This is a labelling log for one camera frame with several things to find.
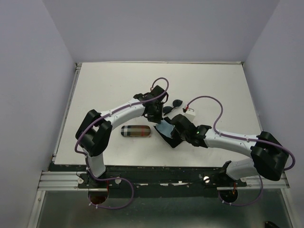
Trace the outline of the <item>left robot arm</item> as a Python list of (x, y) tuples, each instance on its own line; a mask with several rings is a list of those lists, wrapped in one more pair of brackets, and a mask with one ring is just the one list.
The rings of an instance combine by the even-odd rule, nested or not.
[(106, 150), (112, 131), (137, 117), (145, 117), (149, 122), (159, 124), (163, 104), (168, 100), (168, 93), (160, 86), (152, 91), (136, 94), (127, 103), (103, 112), (90, 110), (76, 132), (75, 152), (85, 156), (87, 170), (91, 173), (89, 182), (96, 188), (105, 183), (106, 167), (103, 152)]

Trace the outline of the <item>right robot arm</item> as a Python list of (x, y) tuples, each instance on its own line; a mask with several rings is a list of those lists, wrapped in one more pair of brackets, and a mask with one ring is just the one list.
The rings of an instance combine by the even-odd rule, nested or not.
[(229, 186), (243, 177), (260, 175), (271, 181), (278, 181), (285, 170), (290, 156), (288, 151), (265, 131), (259, 135), (231, 134), (217, 132), (208, 125), (195, 126), (187, 117), (179, 114), (170, 123), (173, 137), (180, 137), (195, 147), (218, 148), (240, 153), (247, 157), (241, 161), (228, 161), (219, 173), (218, 180)]

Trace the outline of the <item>black glasses case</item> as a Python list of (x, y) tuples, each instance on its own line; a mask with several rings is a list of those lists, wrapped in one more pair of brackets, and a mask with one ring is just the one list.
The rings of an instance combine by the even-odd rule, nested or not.
[(156, 124), (154, 128), (171, 148), (176, 148), (183, 142), (180, 135), (171, 124), (171, 119), (169, 117), (165, 117), (161, 120), (161, 123)]

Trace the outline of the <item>plaid glasses case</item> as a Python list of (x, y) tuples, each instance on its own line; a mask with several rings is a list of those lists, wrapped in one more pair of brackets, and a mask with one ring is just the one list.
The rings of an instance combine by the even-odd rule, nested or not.
[(151, 129), (147, 125), (124, 125), (121, 127), (123, 137), (148, 137)]

